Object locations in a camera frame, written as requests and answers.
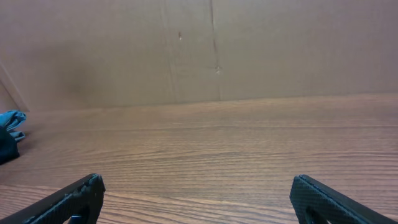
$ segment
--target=brown cardboard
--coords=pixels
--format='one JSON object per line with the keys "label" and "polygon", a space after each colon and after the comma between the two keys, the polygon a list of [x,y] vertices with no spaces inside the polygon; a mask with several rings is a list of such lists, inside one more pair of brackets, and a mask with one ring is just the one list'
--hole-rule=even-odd
{"label": "brown cardboard", "polygon": [[3,0],[19,108],[398,91],[398,1]]}
{"label": "brown cardboard", "polygon": [[223,100],[398,90],[398,1],[213,3]]}

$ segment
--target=blue object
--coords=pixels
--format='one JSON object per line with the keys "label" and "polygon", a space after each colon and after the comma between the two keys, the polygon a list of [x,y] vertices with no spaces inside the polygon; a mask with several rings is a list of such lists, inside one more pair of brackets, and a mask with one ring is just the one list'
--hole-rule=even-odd
{"label": "blue object", "polygon": [[26,120],[26,114],[19,110],[10,110],[4,114],[0,114],[0,126],[4,127],[8,133],[19,142],[25,137],[22,131],[14,131]]}

